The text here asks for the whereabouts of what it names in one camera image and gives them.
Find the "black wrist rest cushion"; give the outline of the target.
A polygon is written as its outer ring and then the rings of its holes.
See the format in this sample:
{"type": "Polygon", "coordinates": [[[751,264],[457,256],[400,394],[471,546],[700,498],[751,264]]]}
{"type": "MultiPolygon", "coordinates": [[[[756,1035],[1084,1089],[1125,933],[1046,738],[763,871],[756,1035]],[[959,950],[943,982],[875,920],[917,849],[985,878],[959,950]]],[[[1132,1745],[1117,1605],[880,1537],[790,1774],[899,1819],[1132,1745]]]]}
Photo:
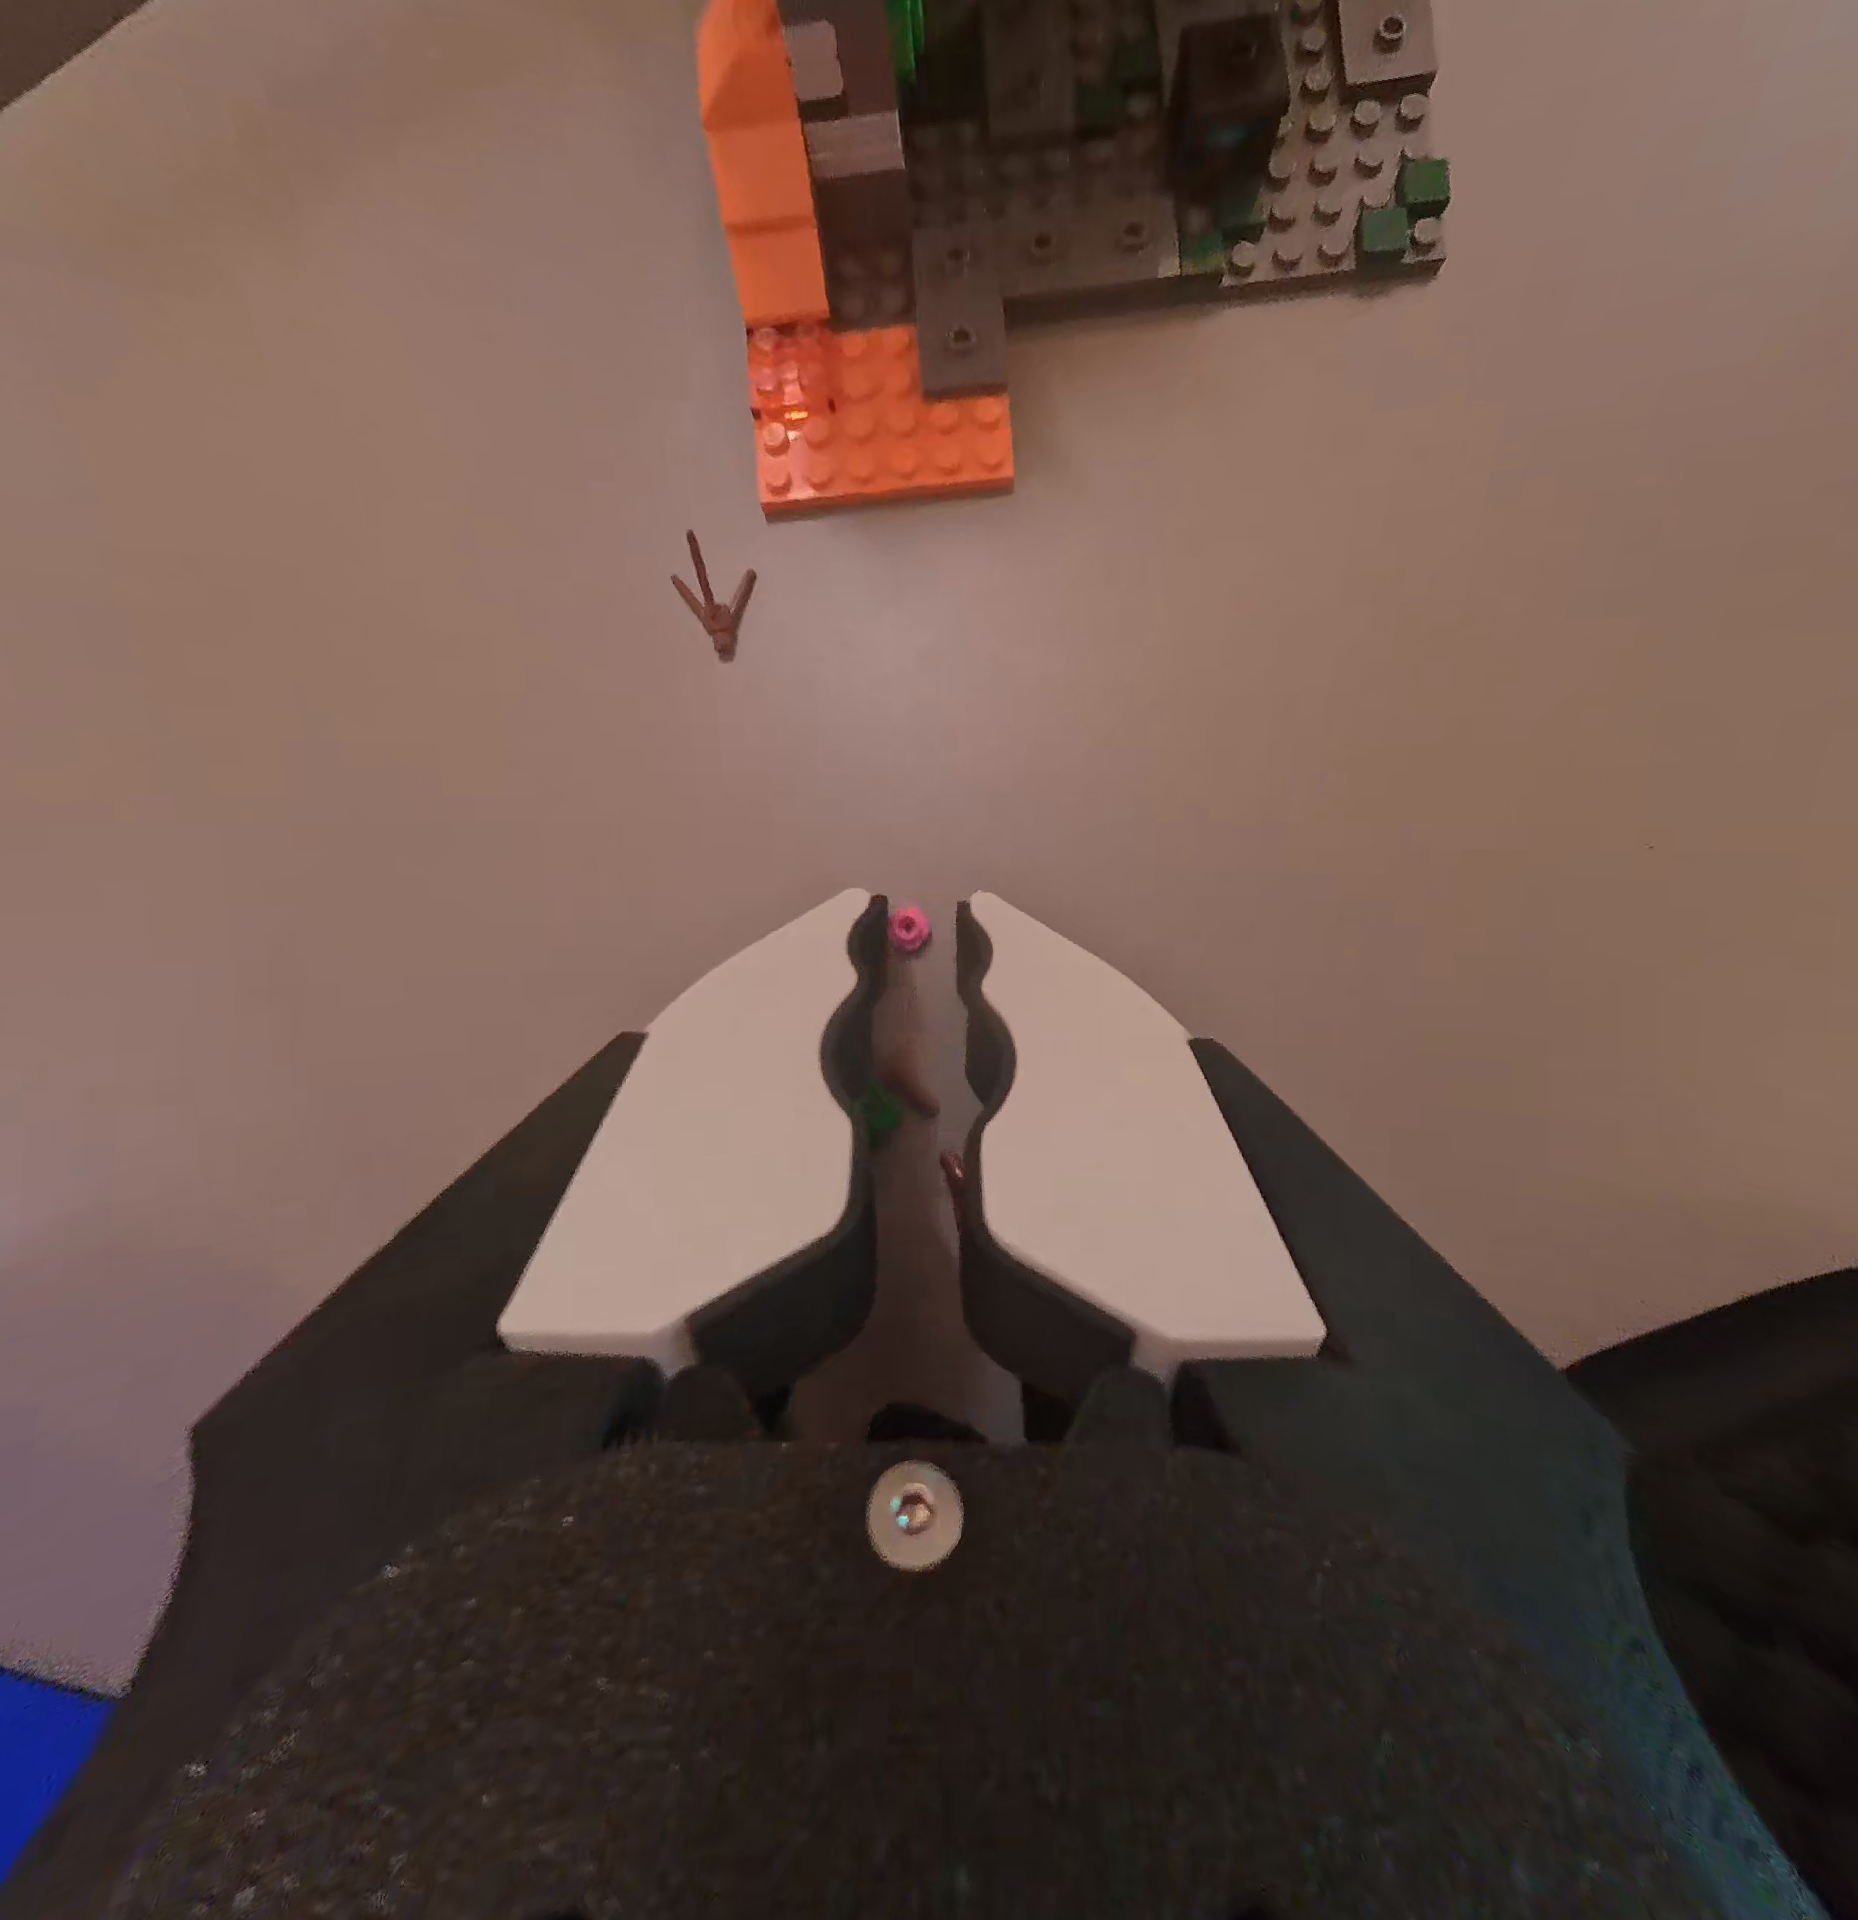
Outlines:
{"type": "Polygon", "coordinates": [[[1630,1451],[1637,1570],[1711,1741],[1858,1916],[1858,1268],[1574,1362],[1630,1451]]]}

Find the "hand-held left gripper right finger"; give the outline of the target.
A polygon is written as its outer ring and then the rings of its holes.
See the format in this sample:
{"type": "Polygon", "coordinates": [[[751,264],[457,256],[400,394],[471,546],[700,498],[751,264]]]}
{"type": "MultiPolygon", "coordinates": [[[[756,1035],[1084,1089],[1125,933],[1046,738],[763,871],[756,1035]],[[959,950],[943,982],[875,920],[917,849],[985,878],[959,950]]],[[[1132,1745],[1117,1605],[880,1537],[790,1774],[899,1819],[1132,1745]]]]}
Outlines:
{"type": "Polygon", "coordinates": [[[1097,1380],[1174,1394],[1205,1362],[1317,1362],[1302,1276],[1191,1029],[1001,894],[957,915],[964,1331],[1064,1431],[1097,1380]]]}

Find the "dark brown twig brick piece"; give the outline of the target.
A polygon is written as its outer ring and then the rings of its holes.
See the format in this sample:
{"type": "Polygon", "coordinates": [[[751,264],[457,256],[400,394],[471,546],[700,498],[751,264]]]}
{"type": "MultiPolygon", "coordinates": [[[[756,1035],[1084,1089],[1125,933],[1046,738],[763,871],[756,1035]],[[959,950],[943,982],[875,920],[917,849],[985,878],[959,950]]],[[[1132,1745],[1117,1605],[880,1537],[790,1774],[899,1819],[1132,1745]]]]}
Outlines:
{"type": "Polygon", "coordinates": [[[686,550],[693,580],[683,580],[680,572],[672,572],[671,585],[677,590],[677,597],[686,603],[690,616],[701,627],[718,661],[734,664],[741,644],[741,628],[755,597],[759,572],[755,569],[746,569],[739,575],[732,593],[721,595],[718,593],[711,566],[701,550],[701,537],[696,529],[686,531],[686,550]]]}

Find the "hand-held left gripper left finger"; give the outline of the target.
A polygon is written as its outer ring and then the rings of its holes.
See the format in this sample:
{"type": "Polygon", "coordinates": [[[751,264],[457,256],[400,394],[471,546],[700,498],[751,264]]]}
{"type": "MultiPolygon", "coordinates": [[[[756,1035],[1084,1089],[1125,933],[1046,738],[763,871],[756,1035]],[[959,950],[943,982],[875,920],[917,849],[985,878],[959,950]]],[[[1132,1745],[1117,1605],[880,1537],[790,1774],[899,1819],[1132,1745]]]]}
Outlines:
{"type": "Polygon", "coordinates": [[[848,1348],[877,1291],[880,987],[884,899],[846,889],[682,990],[500,1315],[510,1351],[704,1365],[761,1402],[848,1348]]]}

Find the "blue plastic storage bin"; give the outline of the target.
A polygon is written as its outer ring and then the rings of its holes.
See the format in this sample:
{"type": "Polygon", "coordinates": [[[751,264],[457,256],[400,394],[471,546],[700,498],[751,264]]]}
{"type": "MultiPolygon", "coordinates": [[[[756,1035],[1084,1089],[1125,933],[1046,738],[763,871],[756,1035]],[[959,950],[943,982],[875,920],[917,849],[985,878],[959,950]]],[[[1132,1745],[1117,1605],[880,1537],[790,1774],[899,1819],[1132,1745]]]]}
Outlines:
{"type": "Polygon", "coordinates": [[[0,1667],[0,1882],[88,1761],[118,1699],[0,1667]]]}

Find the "toy brick castle model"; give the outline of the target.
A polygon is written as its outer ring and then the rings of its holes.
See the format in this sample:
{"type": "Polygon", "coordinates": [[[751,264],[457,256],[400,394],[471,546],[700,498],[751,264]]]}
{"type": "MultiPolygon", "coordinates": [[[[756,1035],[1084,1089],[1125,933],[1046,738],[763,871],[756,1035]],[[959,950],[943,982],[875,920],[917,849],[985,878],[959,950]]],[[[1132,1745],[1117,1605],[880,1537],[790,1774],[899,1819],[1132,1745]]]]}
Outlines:
{"type": "Polygon", "coordinates": [[[761,510],[1013,488],[1008,340],[1444,264],[1427,2],[713,2],[761,510]]]}

